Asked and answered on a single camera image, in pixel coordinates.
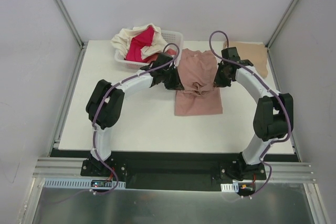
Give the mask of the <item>pink printed t-shirt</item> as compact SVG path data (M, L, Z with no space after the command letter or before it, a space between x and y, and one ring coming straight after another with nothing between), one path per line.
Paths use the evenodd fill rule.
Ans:
M183 49L177 70L184 90L176 92L176 116L222 114L221 93L214 87L217 60L211 51Z

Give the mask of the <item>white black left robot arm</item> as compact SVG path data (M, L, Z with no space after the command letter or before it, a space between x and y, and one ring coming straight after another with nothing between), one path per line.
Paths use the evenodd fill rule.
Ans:
M106 176L111 170L107 159L111 155L112 128L120 118L124 99L160 83L167 90L184 90L175 67L153 70L142 68L116 84L104 79L97 83L86 105L86 112L93 130L90 154L96 161L92 169L99 176Z

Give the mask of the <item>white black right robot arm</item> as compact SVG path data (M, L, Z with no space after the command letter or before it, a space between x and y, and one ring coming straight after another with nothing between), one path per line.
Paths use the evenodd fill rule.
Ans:
M293 97L272 90L253 66L220 62L214 86L230 87L232 82L243 86L257 104L253 119L254 136L241 152L243 162L236 166L237 175L248 179L255 173L254 165L261 163L270 147L290 137L293 129Z

